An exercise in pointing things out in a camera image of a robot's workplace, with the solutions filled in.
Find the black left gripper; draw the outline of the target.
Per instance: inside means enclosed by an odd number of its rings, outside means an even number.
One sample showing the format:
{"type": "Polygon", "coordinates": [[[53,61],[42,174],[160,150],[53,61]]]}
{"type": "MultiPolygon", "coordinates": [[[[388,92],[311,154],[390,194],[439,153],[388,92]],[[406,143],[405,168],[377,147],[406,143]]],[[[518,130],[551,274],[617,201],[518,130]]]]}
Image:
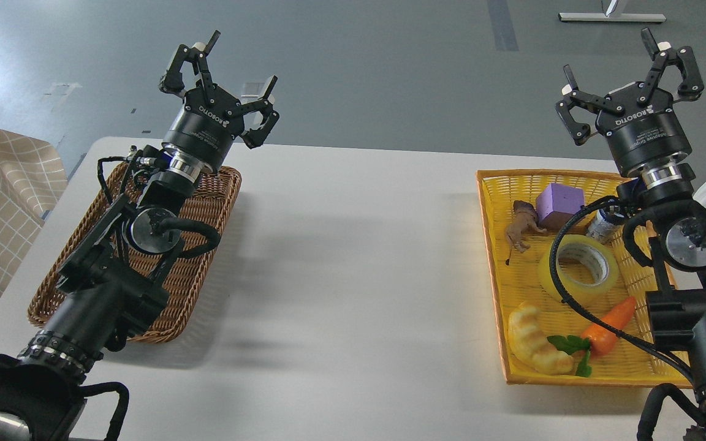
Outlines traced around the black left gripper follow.
{"type": "Polygon", "coordinates": [[[199,160],[205,173],[221,167],[235,137],[249,149],[258,148],[279,120],[272,98],[278,81],[276,75],[267,79],[260,97],[246,104],[214,86],[207,57],[219,36],[221,33],[215,30],[205,44],[179,45],[159,81],[160,92],[184,97],[182,109],[163,138],[162,147],[169,154],[183,153],[199,160]],[[200,81],[200,86],[191,90],[185,89],[181,71],[186,62],[200,81]]]}

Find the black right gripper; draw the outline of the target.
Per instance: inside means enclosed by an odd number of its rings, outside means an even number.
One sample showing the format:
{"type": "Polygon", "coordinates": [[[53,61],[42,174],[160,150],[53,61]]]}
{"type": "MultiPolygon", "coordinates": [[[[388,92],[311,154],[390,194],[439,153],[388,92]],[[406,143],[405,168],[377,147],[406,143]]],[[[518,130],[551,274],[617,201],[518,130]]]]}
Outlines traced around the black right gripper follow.
{"type": "Polygon", "coordinates": [[[704,91],[691,47],[673,48],[669,42],[659,44],[648,27],[642,28],[640,36],[653,62],[645,81],[630,83],[600,97],[581,91],[572,68],[566,64],[563,72],[567,84],[561,90],[563,98],[555,104],[558,117],[577,146],[591,137],[592,130],[588,123],[578,122],[572,116],[572,109],[581,108],[598,115],[596,128],[605,137],[623,178],[635,178],[639,168],[647,163],[681,161],[692,153],[674,112],[674,101],[695,101],[704,91]],[[677,67],[683,79],[676,98],[671,92],[658,88],[669,66],[677,67]]]}

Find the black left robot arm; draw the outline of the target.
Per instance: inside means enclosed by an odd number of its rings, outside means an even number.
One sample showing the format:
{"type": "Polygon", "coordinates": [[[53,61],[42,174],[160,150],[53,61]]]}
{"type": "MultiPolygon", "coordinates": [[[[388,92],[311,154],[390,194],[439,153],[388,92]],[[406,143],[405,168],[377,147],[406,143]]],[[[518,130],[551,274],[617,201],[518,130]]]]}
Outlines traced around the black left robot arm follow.
{"type": "Polygon", "coordinates": [[[118,157],[126,167],[116,193],[103,177],[110,158],[98,160],[107,209],[59,267],[64,301],[19,355],[0,354],[0,440],[68,440],[87,400],[105,393],[118,395],[105,438],[120,437],[128,388],[84,380],[103,349],[120,351],[159,318],[177,260],[218,247],[216,227],[180,210],[218,172],[235,140],[260,147],[279,118],[275,76],[246,104],[214,83],[207,59],[220,35],[177,48],[159,89],[182,98],[182,109],[160,148],[133,147],[118,157]]]}

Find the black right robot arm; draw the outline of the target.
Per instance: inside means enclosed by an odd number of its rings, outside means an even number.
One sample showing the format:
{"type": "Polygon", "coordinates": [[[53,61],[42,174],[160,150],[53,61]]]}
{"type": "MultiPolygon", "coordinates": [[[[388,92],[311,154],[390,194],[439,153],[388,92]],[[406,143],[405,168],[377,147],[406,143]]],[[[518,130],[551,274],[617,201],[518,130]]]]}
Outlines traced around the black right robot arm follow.
{"type": "Polygon", "coordinates": [[[694,421],[684,439],[706,440],[706,208],[693,197],[695,174],[686,163],[692,147],[674,111],[676,103],[700,98],[704,84],[692,48],[658,43],[649,28],[642,29],[641,38],[652,61],[647,77],[604,97],[583,92],[571,67],[564,67],[567,86],[555,106],[561,122],[577,145],[594,133],[605,137],[626,182],[616,195],[581,207],[560,229],[547,267],[563,303],[689,380],[692,399],[672,383],[650,391],[637,439],[653,438],[663,402],[670,398],[694,421]],[[625,215],[626,251],[655,274],[656,290],[645,293],[651,342],[588,312],[558,274],[566,233],[586,215],[610,207],[625,215]]]}

